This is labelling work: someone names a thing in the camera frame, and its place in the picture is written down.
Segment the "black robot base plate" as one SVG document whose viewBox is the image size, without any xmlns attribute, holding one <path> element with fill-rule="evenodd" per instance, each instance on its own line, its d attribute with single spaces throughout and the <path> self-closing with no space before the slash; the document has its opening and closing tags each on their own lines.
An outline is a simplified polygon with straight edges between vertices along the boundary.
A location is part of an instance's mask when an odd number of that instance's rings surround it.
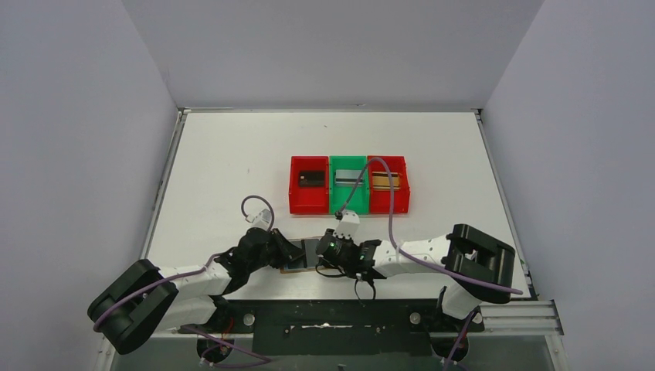
<svg viewBox="0 0 655 371">
<path fill-rule="evenodd" d="M 433 342 L 453 344 L 466 322 L 443 314 L 436 299 L 220 300 L 205 333 L 249 335 L 265 356 L 428 356 Z"/>
</svg>

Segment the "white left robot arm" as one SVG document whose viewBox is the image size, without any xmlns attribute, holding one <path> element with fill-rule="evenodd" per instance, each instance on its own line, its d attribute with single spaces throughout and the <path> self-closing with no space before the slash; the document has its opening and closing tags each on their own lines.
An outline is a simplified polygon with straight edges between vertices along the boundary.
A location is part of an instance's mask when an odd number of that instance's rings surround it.
<svg viewBox="0 0 655 371">
<path fill-rule="evenodd" d="M 93 330 L 125 355 L 156 332 L 205 324 L 217 309 L 216 297 L 239 290 L 263 267 L 281 268 L 304 255 L 278 229 L 251 227 L 236 246 L 204 264 L 157 267 L 137 260 L 91 302 L 87 315 Z"/>
</svg>

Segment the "yellow leather card holder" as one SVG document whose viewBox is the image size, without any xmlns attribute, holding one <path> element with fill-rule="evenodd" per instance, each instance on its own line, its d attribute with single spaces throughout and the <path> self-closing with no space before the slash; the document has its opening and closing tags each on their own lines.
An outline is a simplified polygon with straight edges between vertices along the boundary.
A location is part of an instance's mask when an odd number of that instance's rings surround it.
<svg viewBox="0 0 655 371">
<path fill-rule="evenodd" d="M 305 239 L 295 239 L 295 240 L 290 240 L 291 243 L 296 245 L 297 247 L 301 247 L 304 250 L 304 246 L 302 241 Z M 327 270 L 327 267 L 325 267 L 322 263 L 318 263 L 314 268 L 307 268 L 305 261 L 305 250 L 304 250 L 304 256 L 296 261 L 293 261 L 287 265 L 284 265 L 282 268 L 280 268 L 280 273 L 281 274 L 296 274 L 300 272 L 306 272 L 306 271 L 314 271 L 316 267 L 318 267 L 319 271 L 322 270 Z"/>
</svg>

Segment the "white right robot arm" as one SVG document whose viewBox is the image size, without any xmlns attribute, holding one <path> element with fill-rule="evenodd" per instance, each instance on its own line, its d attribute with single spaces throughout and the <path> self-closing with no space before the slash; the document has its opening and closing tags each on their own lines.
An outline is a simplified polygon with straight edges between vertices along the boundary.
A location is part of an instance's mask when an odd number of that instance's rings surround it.
<svg viewBox="0 0 655 371">
<path fill-rule="evenodd" d="M 401 274 L 438 273 L 453 279 L 440 299 L 441 311 L 464 319 L 482 303 L 507 304 L 520 290 L 512 287 L 516 253 L 508 244 L 467 224 L 428 240 L 389 240 L 356 244 L 328 229 L 319 239 L 320 264 L 369 284 Z"/>
</svg>

